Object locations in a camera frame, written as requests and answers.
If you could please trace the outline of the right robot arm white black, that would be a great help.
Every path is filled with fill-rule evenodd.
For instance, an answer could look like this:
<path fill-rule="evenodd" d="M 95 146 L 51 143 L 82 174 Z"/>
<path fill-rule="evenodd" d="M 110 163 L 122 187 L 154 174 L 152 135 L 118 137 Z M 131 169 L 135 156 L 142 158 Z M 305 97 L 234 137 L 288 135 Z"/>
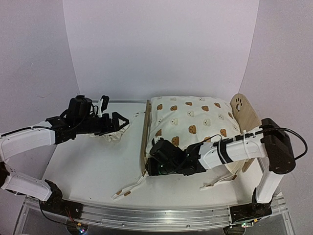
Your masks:
<path fill-rule="evenodd" d="M 248 132 L 218 141 L 203 140 L 185 150 L 164 138 L 155 138 L 145 169 L 150 176 L 182 174 L 189 176 L 241 160 L 267 158 L 258 186 L 248 204 L 230 207 L 231 224 L 243 224 L 271 215 L 274 192 L 284 175 L 296 167 L 296 160 L 305 156 L 308 145 L 297 132 L 278 126 L 265 118 Z"/>

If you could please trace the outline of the wooden pet bed frame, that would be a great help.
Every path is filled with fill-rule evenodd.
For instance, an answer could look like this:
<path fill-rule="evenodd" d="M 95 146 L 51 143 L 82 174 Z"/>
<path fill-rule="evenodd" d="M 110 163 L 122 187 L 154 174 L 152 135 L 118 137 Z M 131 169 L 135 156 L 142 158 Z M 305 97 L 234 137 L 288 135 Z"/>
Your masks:
<path fill-rule="evenodd" d="M 236 94 L 230 102 L 215 97 L 162 96 L 146 101 L 140 168 L 144 170 L 154 136 L 169 138 L 181 149 L 224 129 L 227 136 L 260 126 L 261 121 L 248 99 Z"/>

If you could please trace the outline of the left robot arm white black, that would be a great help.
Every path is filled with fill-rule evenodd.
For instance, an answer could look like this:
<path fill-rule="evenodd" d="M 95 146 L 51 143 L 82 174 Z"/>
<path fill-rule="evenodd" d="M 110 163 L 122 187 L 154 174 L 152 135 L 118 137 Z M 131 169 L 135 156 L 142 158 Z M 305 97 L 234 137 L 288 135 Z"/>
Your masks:
<path fill-rule="evenodd" d="M 71 98 L 60 115 L 0 136 L 0 188 L 39 201 L 46 212 L 79 218 L 83 205 L 63 198 L 59 187 L 43 174 L 54 148 L 78 135 L 118 141 L 131 122 L 118 112 L 105 112 L 109 97 L 97 102 L 84 95 Z"/>

